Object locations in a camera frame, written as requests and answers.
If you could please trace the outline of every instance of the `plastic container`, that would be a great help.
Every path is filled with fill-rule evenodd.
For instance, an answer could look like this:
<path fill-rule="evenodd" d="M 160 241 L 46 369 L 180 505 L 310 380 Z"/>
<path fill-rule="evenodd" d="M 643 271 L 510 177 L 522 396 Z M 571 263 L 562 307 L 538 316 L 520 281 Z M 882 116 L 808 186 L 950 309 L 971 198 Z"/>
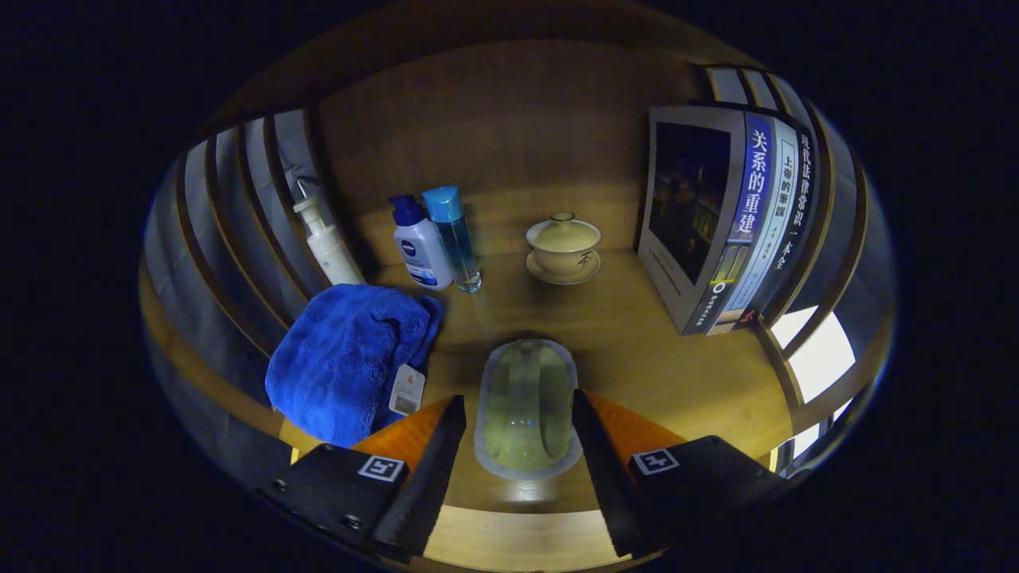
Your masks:
<path fill-rule="evenodd" d="M 396 231 L 392 237 L 411 278 L 432 291 L 448 287 L 452 272 L 435 223 L 425 217 L 425 210 L 413 195 L 390 197 L 389 202 L 395 207 L 392 218 L 396 221 Z"/>
<path fill-rule="evenodd" d="M 326 225 L 322 220 L 318 195 L 308 197 L 301 181 L 298 181 L 298 187 L 306 199 L 293 206 L 293 212 L 301 215 L 311 231 L 308 247 L 322 267 L 322 272 L 332 284 L 363 284 L 365 277 L 340 239 L 336 225 Z"/>
<path fill-rule="evenodd" d="M 471 233 L 464 217 L 464 205 L 460 202 L 460 188 L 440 187 L 426 191 L 423 196 L 428 214 L 442 238 L 442 248 L 449 259 L 457 288 L 465 293 L 477 293 L 481 289 L 481 271 L 471 248 Z"/>

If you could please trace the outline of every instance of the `book cover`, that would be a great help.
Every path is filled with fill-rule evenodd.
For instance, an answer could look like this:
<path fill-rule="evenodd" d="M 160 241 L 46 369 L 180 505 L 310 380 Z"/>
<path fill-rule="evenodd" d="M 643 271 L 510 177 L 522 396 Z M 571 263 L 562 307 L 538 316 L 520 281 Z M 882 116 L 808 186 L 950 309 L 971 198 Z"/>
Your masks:
<path fill-rule="evenodd" d="M 773 179 L 775 149 L 774 131 L 770 118 L 755 113 L 745 113 L 746 150 L 744 157 L 743 183 L 740 188 L 739 203 L 733 217 L 733 225 L 726 240 L 727 253 L 730 247 L 736 250 L 734 266 L 723 268 L 722 257 L 712 276 L 716 278 L 725 271 L 726 280 L 711 280 L 683 334 L 703 334 L 717 321 L 721 309 L 729 302 L 733 287 L 738 284 L 753 250 L 754 240 L 761 233 L 766 222 L 768 196 Z"/>
<path fill-rule="evenodd" d="M 764 224 L 758 241 L 754 243 L 751 258 L 729 302 L 726 304 L 718 320 L 709 334 L 730 331 L 732 326 L 714 328 L 731 324 L 743 317 L 747 307 L 757 294 L 763 282 L 776 253 L 783 242 L 786 223 L 790 220 L 791 207 L 796 204 L 797 171 L 799 153 L 797 134 L 792 127 L 775 118 L 771 118 L 774 133 L 775 169 L 771 177 L 771 194 L 765 212 Z"/>
<path fill-rule="evenodd" d="M 799 138 L 799 172 L 796 199 L 791 205 L 789 220 L 786 222 L 779 252 L 775 253 L 768 272 L 757 289 L 750 305 L 743 311 L 735 329 L 750 326 L 758 314 L 763 312 L 777 294 L 779 289 L 789 278 L 790 272 L 800 260 L 800 248 L 810 229 L 814 214 L 814 158 L 813 142 L 810 133 L 805 128 L 798 129 Z"/>

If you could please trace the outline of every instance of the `wooden shelf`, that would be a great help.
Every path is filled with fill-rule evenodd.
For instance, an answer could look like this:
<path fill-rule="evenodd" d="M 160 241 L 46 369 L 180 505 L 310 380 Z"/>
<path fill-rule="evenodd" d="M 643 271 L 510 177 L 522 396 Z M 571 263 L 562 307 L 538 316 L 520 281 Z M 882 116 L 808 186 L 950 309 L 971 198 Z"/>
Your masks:
<path fill-rule="evenodd" d="M 793 435 L 782 384 L 751 330 L 680 336 L 637 255 L 629 249 L 599 254 L 598 274 L 572 287 L 531 276 L 521 253 L 479 259 L 484 284 L 474 295 L 415 287 L 403 265 L 369 279 L 434 296 L 448 309 L 424 393 L 426 405 L 463 394 L 467 407 L 446 505 L 516 513 L 598 507 L 583 459 L 555 478 L 517 481 L 489 473 L 474 457 L 485 361 L 497 346 L 520 337 L 560 343 L 577 362 L 581 388 L 688 439 L 716 434 L 756 459 Z"/>

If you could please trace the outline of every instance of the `black background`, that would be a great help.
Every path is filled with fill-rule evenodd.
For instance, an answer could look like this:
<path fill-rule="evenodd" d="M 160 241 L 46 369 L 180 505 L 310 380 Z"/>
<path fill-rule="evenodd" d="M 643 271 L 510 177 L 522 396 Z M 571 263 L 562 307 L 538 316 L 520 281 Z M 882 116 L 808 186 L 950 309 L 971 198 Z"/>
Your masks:
<path fill-rule="evenodd" d="M 373 3 L 204 4 L 45 4 L 2 18 L 18 569 L 350 567 L 186 437 L 151 378 L 136 280 L 146 208 L 182 143 L 259 69 Z M 991 214 L 1014 195 L 994 160 L 1014 149 L 1000 132 L 1014 103 L 991 97 L 1014 75 L 1015 7 L 649 4 L 825 110 L 878 188 L 905 295 L 884 382 L 839 456 L 767 527 L 736 524 L 659 569 L 1005 568 L 996 519 L 1014 493 L 996 447 L 1015 442 L 1001 411 L 1015 375 L 1013 358 L 991 355 L 1015 336 L 1007 271 L 969 268 L 1004 267 L 983 264 Z"/>

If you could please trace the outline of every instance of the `vertical slat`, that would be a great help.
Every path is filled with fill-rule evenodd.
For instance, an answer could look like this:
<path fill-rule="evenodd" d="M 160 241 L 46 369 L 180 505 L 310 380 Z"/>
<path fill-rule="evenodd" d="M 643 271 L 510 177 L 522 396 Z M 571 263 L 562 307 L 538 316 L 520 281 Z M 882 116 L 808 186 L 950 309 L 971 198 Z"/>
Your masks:
<path fill-rule="evenodd" d="M 714 82 L 711 81 L 711 72 L 708 71 L 706 67 L 701 65 L 692 66 L 692 69 L 694 69 L 696 72 L 695 74 L 699 76 L 697 77 L 700 84 L 699 92 L 705 95 L 710 94 L 713 101 L 718 101 L 718 91 L 714 87 Z"/>
<path fill-rule="evenodd" d="M 767 73 L 762 72 L 761 79 L 764 81 L 764 85 L 767 86 L 768 91 L 771 92 L 771 99 L 774 100 L 774 105 L 779 108 L 777 111 L 792 116 L 793 108 L 789 107 L 789 101 L 786 100 L 786 95 L 782 93 L 782 90 L 771 82 Z"/>
<path fill-rule="evenodd" d="M 266 116 L 265 128 L 262 135 L 265 138 L 265 153 L 268 156 L 272 186 L 276 189 L 276 197 L 279 199 L 279 203 L 283 206 L 283 211 L 286 213 L 286 220 L 290 221 L 290 228 L 293 229 L 293 233 L 298 237 L 298 243 L 301 244 L 302 250 L 308 256 L 308 260 L 311 261 L 312 268 L 315 269 L 315 274 L 318 275 L 323 284 L 330 284 L 325 271 L 319 266 L 318 260 L 315 259 L 311 248 L 308 247 L 308 233 L 305 231 L 305 223 L 293 212 L 293 197 L 290 195 L 290 188 L 286 185 L 286 175 L 283 173 L 283 162 L 279 156 L 279 141 L 276 140 L 276 118 L 272 115 Z"/>
<path fill-rule="evenodd" d="M 779 290 L 774 299 L 768 305 L 769 309 L 764 315 L 764 325 L 768 328 L 774 326 L 775 321 L 786 314 L 789 305 L 793 304 L 796 296 L 800 294 L 803 284 L 806 283 L 810 271 L 817 262 L 817 256 L 821 252 L 824 238 L 827 237 L 828 225 L 832 223 L 832 210 L 835 206 L 835 154 L 828 146 L 827 133 L 817 117 L 810 102 L 804 101 L 804 107 L 810 114 L 810 122 L 813 124 L 814 134 L 817 137 L 818 158 L 818 185 L 817 185 L 817 207 L 814 210 L 814 218 L 810 226 L 810 233 L 803 245 L 803 255 L 800 257 L 796 268 L 789 274 L 786 283 Z"/>
<path fill-rule="evenodd" d="M 824 319 L 832 314 L 839 301 L 842 300 L 846 288 L 849 285 L 853 273 L 856 272 L 856 265 L 860 262 L 860 254 L 863 253 L 863 242 L 867 238 L 867 216 L 869 204 L 867 200 L 867 184 L 863 176 L 863 164 L 857 157 L 856 152 L 850 148 L 850 156 L 853 159 L 853 170 L 856 173 L 856 214 L 853 217 L 853 233 L 849 236 L 849 245 L 846 247 L 846 254 L 843 256 L 842 264 L 835 274 L 832 285 L 828 287 L 824 297 L 821 298 L 817 310 L 810 315 L 807 323 L 800 328 L 800 331 L 793 336 L 785 350 L 783 356 L 788 360 L 796 351 L 803 348 L 803 345 L 810 340 L 810 336 L 817 331 L 817 328 L 824 322 Z"/>
<path fill-rule="evenodd" d="M 176 204 L 177 204 L 177 221 L 180 224 L 180 232 L 184 238 L 184 245 L 187 248 L 187 254 L 191 255 L 192 260 L 195 262 L 195 266 L 198 268 L 199 274 L 202 276 L 202 281 L 205 282 L 206 288 L 212 295 L 213 300 L 219 306 L 223 314 L 230 319 L 230 322 L 240 330 L 240 333 L 248 338 L 251 344 L 255 345 L 266 358 L 272 357 L 273 347 L 266 341 L 262 334 L 255 328 L 255 326 L 248 320 L 248 317 L 244 315 L 240 308 L 233 299 L 226 296 L 226 292 L 223 289 L 222 283 L 216 278 L 212 267 L 209 265 L 209 261 L 206 260 L 205 255 L 202 253 L 202 247 L 199 245 L 198 238 L 195 237 L 195 229 L 192 227 L 191 215 L 187 211 L 187 194 L 184 189 L 184 168 L 187 163 L 187 152 L 183 152 L 180 155 L 180 161 L 177 164 L 177 180 L 175 185 L 176 190 Z"/>
<path fill-rule="evenodd" d="M 233 262 L 236 263 L 240 274 L 244 275 L 245 280 L 248 281 L 248 285 L 252 288 L 252 291 L 255 292 L 255 295 L 269 310 L 273 318 L 283 328 L 289 329 L 290 325 L 293 324 L 293 320 L 286 315 L 282 302 L 272 296 L 271 291 L 262 280 L 262 277 L 251 270 L 254 268 L 254 264 L 242 247 L 240 241 L 237 239 L 237 231 L 233 227 L 233 223 L 230 222 L 229 213 L 223 200 L 223 190 L 219 186 L 215 137 L 209 138 L 209 141 L 205 145 L 205 189 L 209 195 L 209 204 L 212 206 L 212 218 L 216 221 L 219 235 L 223 238 L 226 250 L 230 253 L 230 257 L 233 258 Z"/>
<path fill-rule="evenodd" d="M 764 355 L 767 356 L 771 368 L 774 369 L 779 383 L 782 385 L 782 393 L 786 397 L 786 406 L 789 407 L 790 415 L 792 415 L 800 406 L 803 406 L 803 392 L 800 389 L 800 381 L 796 378 L 796 372 L 782 355 L 782 346 L 775 340 L 771 329 L 761 322 L 760 315 L 757 315 L 752 326 L 761 348 L 764 349 Z"/>
<path fill-rule="evenodd" d="M 747 103 L 753 107 L 763 107 L 760 98 L 757 97 L 757 92 L 754 91 L 754 87 L 750 85 L 750 80 L 747 79 L 747 72 L 742 67 L 737 67 L 736 76 L 740 79 L 740 85 L 743 86 L 743 93 L 747 96 Z"/>
<path fill-rule="evenodd" d="M 877 378 L 888 358 L 894 327 L 895 314 L 888 312 L 863 355 L 856 359 L 849 370 L 816 398 L 792 412 L 794 435 L 830 416 Z"/>
<path fill-rule="evenodd" d="M 258 220 L 259 233 L 265 240 L 266 244 L 269 245 L 269 250 L 272 252 L 273 258 L 276 259 L 280 270 L 282 270 L 283 276 L 290 281 L 290 284 L 293 285 L 293 289 L 307 304 L 315 295 L 301 280 L 301 276 L 298 275 L 298 269 L 293 268 L 293 263 L 290 262 L 289 257 L 286 256 L 286 252 L 283 251 L 283 246 L 276 239 L 276 235 L 272 230 L 272 225 L 269 224 L 269 218 L 265 214 L 265 209 L 262 208 L 262 202 L 258 198 L 258 192 L 255 190 L 255 180 L 252 178 L 251 164 L 248 161 L 248 136 L 246 135 L 246 131 L 247 125 L 245 123 L 237 125 L 236 158 L 237 170 L 240 171 L 240 179 L 245 188 L 245 193 L 248 196 L 248 204 L 252 209 L 252 214 Z"/>
<path fill-rule="evenodd" d="M 721 101 L 721 94 L 718 92 L 718 85 L 714 83 L 714 76 L 711 74 L 711 66 L 702 67 L 704 70 L 704 75 L 707 76 L 707 83 L 711 86 L 711 99 L 718 102 Z"/>
<path fill-rule="evenodd" d="M 336 222 L 340 239 L 354 259 L 358 273 L 364 280 L 367 272 L 378 270 L 379 264 L 372 255 L 371 247 L 356 231 L 355 220 L 350 216 L 350 210 L 340 201 L 339 187 L 336 185 L 335 173 L 325 155 L 325 143 L 322 135 L 322 122 L 318 116 L 318 104 L 302 110 L 305 122 L 305 139 L 308 141 L 308 154 L 312 158 L 312 167 L 322 185 L 323 196 L 326 199 L 332 217 Z"/>

